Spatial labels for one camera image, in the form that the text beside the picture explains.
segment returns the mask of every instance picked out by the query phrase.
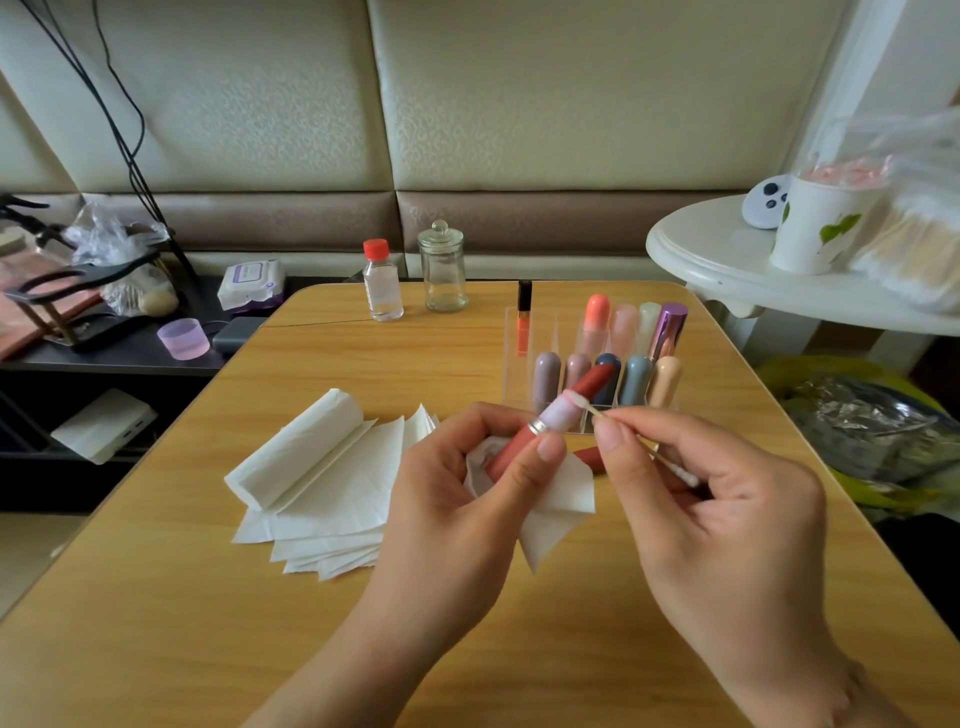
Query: stack of paper towels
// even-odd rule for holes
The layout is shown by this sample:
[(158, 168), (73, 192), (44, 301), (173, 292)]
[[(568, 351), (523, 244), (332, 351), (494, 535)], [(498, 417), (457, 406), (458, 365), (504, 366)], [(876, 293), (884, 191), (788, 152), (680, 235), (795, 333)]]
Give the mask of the stack of paper towels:
[[(240, 463), (225, 478), (248, 506), (233, 542), (273, 541), (271, 561), (286, 561), (284, 572), (316, 571), (322, 580), (372, 566), (400, 457), (438, 424), (423, 405), (408, 419), (375, 422), (363, 419), (353, 397), (331, 389)], [(474, 496), (491, 487), (481, 465), (505, 442), (497, 440), (468, 456), (465, 487)], [(531, 568), (590, 513), (592, 473), (568, 455), (520, 534)]]

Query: wet wipes package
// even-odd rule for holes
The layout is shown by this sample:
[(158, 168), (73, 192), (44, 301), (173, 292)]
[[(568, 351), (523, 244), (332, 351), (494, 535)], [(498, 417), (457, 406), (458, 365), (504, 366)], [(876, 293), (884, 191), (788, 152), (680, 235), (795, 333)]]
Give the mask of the wet wipes package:
[(287, 275), (279, 260), (252, 260), (231, 265), (217, 291), (225, 311), (242, 313), (257, 308), (276, 308), (283, 303)]

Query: wood grain surface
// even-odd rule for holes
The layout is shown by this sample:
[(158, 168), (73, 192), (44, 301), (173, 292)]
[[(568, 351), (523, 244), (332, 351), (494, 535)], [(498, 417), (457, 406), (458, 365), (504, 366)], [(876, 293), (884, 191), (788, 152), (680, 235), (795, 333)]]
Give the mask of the wood grain surface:
[[(235, 546), (224, 475), (330, 387), (368, 416), (445, 418), (498, 401), (516, 284), (467, 309), (368, 318), (363, 287), (294, 296), (206, 387), (0, 624), (0, 725), (232, 726), (335, 629), (368, 570), (281, 574)], [(538, 282), (534, 306), (680, 301), (683, 410), (802, 460), (828, 482), (828, 612), (838, 639), (923, 726), (960, 716), (960, 646), (703, 307), (658, 282)], [(571, 438), (585, 447), (587, 437)], [(650, 596), (606, 478), (597, 515), (531, 575), (517, 552), (488, 618), (427, 677), (403, 726), (742, 726)]]

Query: cotton swab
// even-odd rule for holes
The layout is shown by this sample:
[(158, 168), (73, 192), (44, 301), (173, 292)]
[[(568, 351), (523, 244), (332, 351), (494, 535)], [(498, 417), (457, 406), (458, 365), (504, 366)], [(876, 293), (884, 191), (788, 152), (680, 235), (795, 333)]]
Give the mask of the cotton swab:
[[(565, 390), (561, 394), (561, 397), (566, 397), (581, 409), (586, 409), (587, 412), (593, 415), (593, 417), (599, 417), (599, 418), (607, 417), (605, 414), (600, 412), (600, 410), (598, 410), (596, 407), (590, 404), (590, 401), (581, 394), (578, 394), (571, 390)], [(653, 457), (655, 460), (660, 461), (668, 471), (670, 471), (672, 474), (677, 476), (683, 483), (686, 484), (688, 488), (696, 488), (697, 486), (700, 485), (699, 477), (697, 477), (690, 471), (684, 470), (676, 463), (671, 463), (669, 460), (663, 457), (663, 455), (661, 455), (659, 452), (651, 448), (649, 445), (647, 445), (645, 442), (643, 442), (639, 438), (637, 438), (637, 441), (643, 446), (644, 449), (646, 449), (648, 453), (650, 453), (651, 457)]]

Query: black lip gloss cap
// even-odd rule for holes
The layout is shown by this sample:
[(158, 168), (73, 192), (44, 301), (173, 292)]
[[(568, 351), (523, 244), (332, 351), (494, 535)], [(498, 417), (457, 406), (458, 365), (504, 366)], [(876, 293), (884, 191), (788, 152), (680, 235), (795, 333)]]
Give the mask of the black lip gloss cap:
[(518, 281), (519, 288), (516, 291), (516, 310), (529, 311), (530, 303), (534, 298), (534, 282), (532, 280)]

